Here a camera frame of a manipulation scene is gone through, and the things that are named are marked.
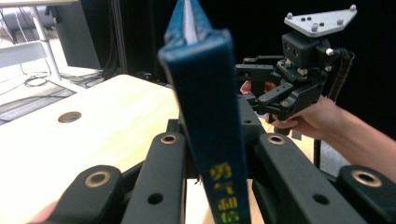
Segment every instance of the finger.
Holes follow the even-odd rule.
[[[267,123],[270,123],[269,122],[269,116],[265,117],[265,121]],[[278,119],[276,119],[271,124],[274,125],[275,127],[279,128],[279,129],[288,129],[288,128],[292,128],[292,127],[296,126],[298,124],[298,121],[296,119],[287,119],[287,120],[278,120]]]
[[[240,91],[242,94],[251,93],[251,81],[246,81],[244,84],[242,84]]]

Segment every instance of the robotic hand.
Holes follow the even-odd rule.
[[[332,71],[332,64],[341,59],[340,71],[330,92],[335,101],[353,54],[346,49],[332,49],[326,35],[344,30],[356,13],[355,6],[302,16],[289,13],[285,23],[294,31],[282,36],[284,56],[245,58],[243,63],[236,65],[239,81],[252,82],[252,93],[245,97],[253,109],[259,114],[271,113],[285,120],[315,104]],[[265,82],[273,82],[276,88],[262,94]]]

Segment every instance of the floor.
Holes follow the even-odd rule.
[[[63,79],[85,89],[103,81],[99,70],[68,66],[56,30],[46,32]],[[19,43],[37,39],[37,36],[35,31],[17,33]],[[1,29],[0,48],[10,46],[10,38]],[[49,77],[50,69],[45,59],[0,68],[0,125],[75,94],[49,82]]]

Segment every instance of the wooden table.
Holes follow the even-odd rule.
[[[107,164],[123,172],[141,162],[152,138],[177,118],[171,89],[121,75],[1,126],[0,223],[26,223],[89,167]],[[310,141],[295,140],[308,158]],[[213,223],[204,188],[193,182],[187,223]],[[262,223],[249,195],[254,223]]]

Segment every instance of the black plastic part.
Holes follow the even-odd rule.
[[[121,223],[184,223],[185,149],[179,133],[154,138]]]
[[[362,166],[341,169],[336,186],[369,223],[396,223],[396,184]]]
[[[76,177],[45,223],[118,223],[123,196],[120,171],[94,166]]]
[[[274,127],[274,133],[281,133],[281,134],[286,135],[286,136],[289,135],[290,130],[291,130],[291,128],[281,129],[281,128]]]
[[[269,190],[255,186],[261,211],[271,208],[265,223],[365,223],[289,138],[262,134],[256,153],[271,182],[260,182]]]
[[[122,185],[124,187],[125,192],[134,189],[134,184],[136,183],[137,177],[140,174],[140,170],[142,169],[142,166],[143,166],[143,161],[139,162],[134,167],[122,173]]]

